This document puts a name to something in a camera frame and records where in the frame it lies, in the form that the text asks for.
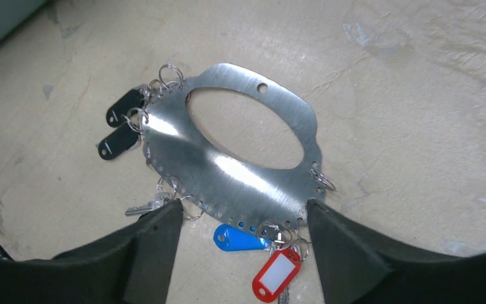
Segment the blue key tag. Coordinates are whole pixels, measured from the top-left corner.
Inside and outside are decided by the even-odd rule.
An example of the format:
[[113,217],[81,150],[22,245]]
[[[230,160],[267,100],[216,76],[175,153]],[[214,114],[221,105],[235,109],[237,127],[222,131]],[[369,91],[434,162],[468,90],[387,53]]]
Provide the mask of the blue key tag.
[[226,252],[266,250],[270,247],[269,240],[240,231],[227,224],[216,228],[213,241],[220,250]]

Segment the red key tag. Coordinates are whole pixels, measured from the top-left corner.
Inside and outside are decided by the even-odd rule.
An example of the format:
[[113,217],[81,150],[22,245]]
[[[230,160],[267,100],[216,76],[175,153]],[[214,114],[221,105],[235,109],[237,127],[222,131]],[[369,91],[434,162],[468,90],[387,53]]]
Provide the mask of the red key tag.
[[274,302],[298,275],[301,264],[301,256],[293,248],[272,253],[252,280],[256,298],[265,303]]

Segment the black key fob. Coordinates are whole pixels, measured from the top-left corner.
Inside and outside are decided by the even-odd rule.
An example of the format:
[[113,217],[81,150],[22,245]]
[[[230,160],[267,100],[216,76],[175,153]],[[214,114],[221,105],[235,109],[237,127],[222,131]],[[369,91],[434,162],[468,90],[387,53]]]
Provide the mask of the black key fob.
[[106,112],[106,123],[110,127],[119,127],[124,122],[124,116],[132,108],[142,108],[145,102],[146,100],[142,89],[129,90],[108,108]]
[[99,142],[97,152],[103,160],[111,161],[137,149],[141,142],[141,128],[132,123],[125,123]]

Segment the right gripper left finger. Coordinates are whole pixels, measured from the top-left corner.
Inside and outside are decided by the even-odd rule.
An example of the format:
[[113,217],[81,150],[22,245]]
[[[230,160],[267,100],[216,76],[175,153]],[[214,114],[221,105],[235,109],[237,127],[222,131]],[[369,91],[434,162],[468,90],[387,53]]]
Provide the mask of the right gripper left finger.
[[182,224],[173,199],[48,260],[17,261],[0,245],[0,303],[165,303]]

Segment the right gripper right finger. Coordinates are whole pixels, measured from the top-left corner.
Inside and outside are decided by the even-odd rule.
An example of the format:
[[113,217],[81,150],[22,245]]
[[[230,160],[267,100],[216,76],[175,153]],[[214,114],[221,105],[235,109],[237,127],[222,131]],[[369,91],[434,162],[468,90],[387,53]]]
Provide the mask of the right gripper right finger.
[[486,303],[486,252],[461,257],[403,243],[318,199],[308,228],[326,303]]

